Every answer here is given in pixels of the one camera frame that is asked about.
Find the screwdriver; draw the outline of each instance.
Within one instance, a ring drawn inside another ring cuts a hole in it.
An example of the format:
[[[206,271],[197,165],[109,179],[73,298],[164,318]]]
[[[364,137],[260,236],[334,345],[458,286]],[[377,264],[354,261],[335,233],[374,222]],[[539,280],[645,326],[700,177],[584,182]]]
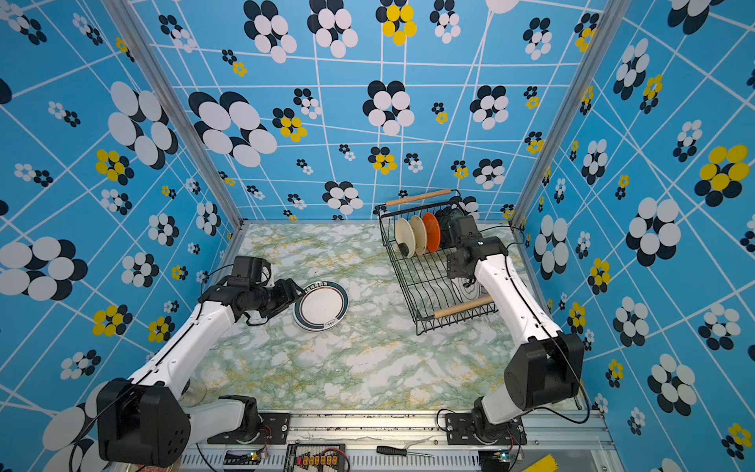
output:
[[[391,446],[378,446],[377,447],[377,453],[378,454],[385,454],[385,455],[404,455],[407,454],[411,455],[423,455],[425,457],[433,457],[432,454],[420,454],[419,452],[409,452],[406,449],[399,449],[397,447],[391,447]]]

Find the yellow circle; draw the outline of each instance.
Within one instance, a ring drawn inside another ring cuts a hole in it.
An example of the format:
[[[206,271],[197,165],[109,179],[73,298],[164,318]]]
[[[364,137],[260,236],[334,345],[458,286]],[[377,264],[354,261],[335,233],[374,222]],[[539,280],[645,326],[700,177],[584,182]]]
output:
[[[403,46],[406,42],[406,33],[403,31],[396,31],[393,35],[393,42],[396,43],[396,46]]]
[[[737,144],[729,150],[729,162],[742,162],[747,157],[747,146],[744,144]]]
[[[396,32],[396,25],[391,23],[390,21],[386,21],[383,23],[383,34],[388,36],[389,38],[393,36],[393,34]]]
[[[750,166],[744,162],[737,162],[729,169],[729,178],[732,180],[743,180],[750,174]]]
[[[408,21],[404,25],[404,32],[409,38],[411,38],[412,36],[417,34],[417,24],[414,21]]]
[[[708,157],[708,160],[710,160],[713,164],[720,164],[721,162],[723,162],[724,159],[726,159],[725,147],[718,146],[716,149],[710,151],[710,156]]]
[[[386,14],[388,15],[388,20],[396,21],[401,16],[401,10],[397,5],[391,5],[388,7]]]
[[[730,179],[726,174],[718,174],[710,181],[710,186],[715,190],[723,190],[729,185]]]
[[[401,19],[409,21],[412,18],[414,18],[414,8],[412,8],[411,5],[404,5],[401,8]]]
[[[710,180],[718,173],[718,167],[715,164],[706,164],[700,169],[700,178],[702,180]]]

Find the dish rack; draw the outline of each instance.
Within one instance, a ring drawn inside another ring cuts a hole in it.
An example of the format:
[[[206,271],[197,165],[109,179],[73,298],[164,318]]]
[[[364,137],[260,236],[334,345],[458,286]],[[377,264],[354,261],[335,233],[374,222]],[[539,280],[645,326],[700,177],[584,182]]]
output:
[[[436,252],[425,251],[422,255],[414,255],[407,258],[401,253],[399,245],[396,242],[395,227],[396,222],[401,217],[409,220],[415,215],[422,217],[427,212],[435,214],[441,208],[451,206],[459,208],[463,213],[467,214],[458,205],[461,201],[461,194],[458,190],[454,191],[457,195],[451,197],[450,200],[399,209],[398,211],[384,213],[379,218],[383,246],[385,246],[390,263],[396,271],[399,286],[406,299],[411,318],[416,325],[417,335],[442,328],[443,326],[487,315],[497,310],[494,303],[489,303],[436,318],[436,311],[469,301],[463,298],[458,284],[451,282],[451,279],[448,278],[448,272],[445,268],[446,255],[455,252],[456,248],[439,248]],[[385,205],[386,207],[402,205],[450,193],[451,190],[439,190],[437,192],[393,200],[387,202]]]

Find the wooden handle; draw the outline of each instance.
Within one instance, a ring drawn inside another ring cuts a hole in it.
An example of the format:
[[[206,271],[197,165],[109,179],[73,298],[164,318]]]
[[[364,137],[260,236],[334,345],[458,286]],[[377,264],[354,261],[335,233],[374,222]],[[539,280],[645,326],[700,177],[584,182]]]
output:
[[[461,311],[469,310],[470,308],[477,308],[481,307],[482,305],[486,305],[488,303],[493,303],[493,297],[488,295],[487,297],[478,298],[477,300],[468,301],[466,303],[462,303],[460,305],[456,305],[455,307],[449,307],[444,308],[442,310],[438,310],[435,312],[435,319],[443,318],[444,316],[452,315],[454,313],[459,313]]]
[[[407,196],[402,199],[391,200],[390,202],[386,202],[385,206],[401,205],[402,203],[416,202],[417,200],[422,199],[431,199],[434,196],[448,195],[449,193],[451,193],[451,189],[436,190],[435,192],[423,193],[422,195]]]

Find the marble tabletop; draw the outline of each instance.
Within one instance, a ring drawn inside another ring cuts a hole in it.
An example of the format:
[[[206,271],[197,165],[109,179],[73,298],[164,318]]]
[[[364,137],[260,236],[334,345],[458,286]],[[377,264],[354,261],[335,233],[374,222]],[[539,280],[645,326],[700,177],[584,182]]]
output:
[[[490,233],[513,241],[508,230]],[[503,320],[492,313],[417,336],[377,223],[251,224],[239,253],[302,287],[336,282],[349,308],[325,332],[300,328],[292,308],[264,326],[236,323],[196,370],[204,403],[236,394],[261,409],[470,409],[503,384],[513,348]]]

